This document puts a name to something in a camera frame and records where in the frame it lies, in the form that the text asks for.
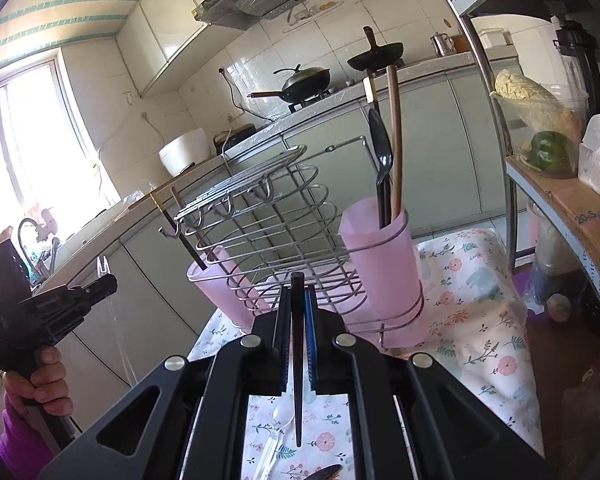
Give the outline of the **person's left hand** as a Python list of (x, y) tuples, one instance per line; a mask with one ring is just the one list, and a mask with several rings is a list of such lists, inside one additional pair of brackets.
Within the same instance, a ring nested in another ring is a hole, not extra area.
[(47, 414), (70, 416), (73, 402), (66, 382), (66, 368), (61, 362), (61, 353), (55, 347), (46, 347), (40, 353), (41, 365), (25, 378), (9, 370), (3, 377), (6, 399), (21, 417), (26, 417), (28, 409), (25, 400), (35, 400)]

